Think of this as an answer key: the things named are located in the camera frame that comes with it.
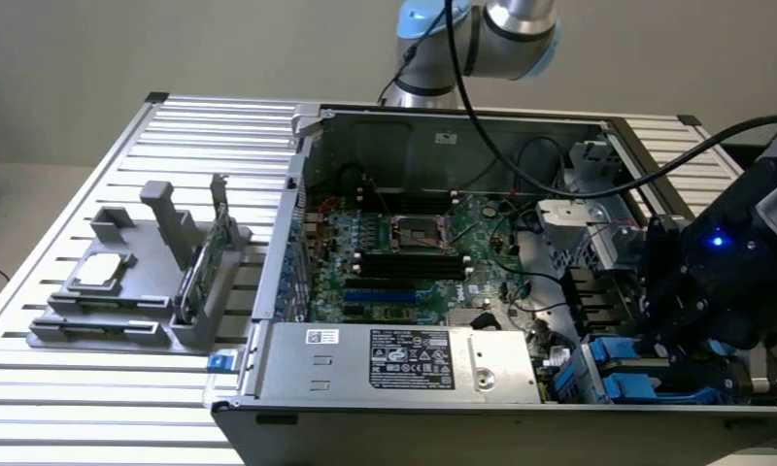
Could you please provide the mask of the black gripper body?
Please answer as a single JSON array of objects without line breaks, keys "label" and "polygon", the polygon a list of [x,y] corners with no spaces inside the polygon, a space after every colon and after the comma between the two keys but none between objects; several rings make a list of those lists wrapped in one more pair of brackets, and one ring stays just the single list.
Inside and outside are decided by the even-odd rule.
[{"label": "black gripper body", "polygon": [[777,345],[777,233],[757,204],[777,188],[777,157],[758,160],[679,234],[686,266],[679,341],[749,350]]}]

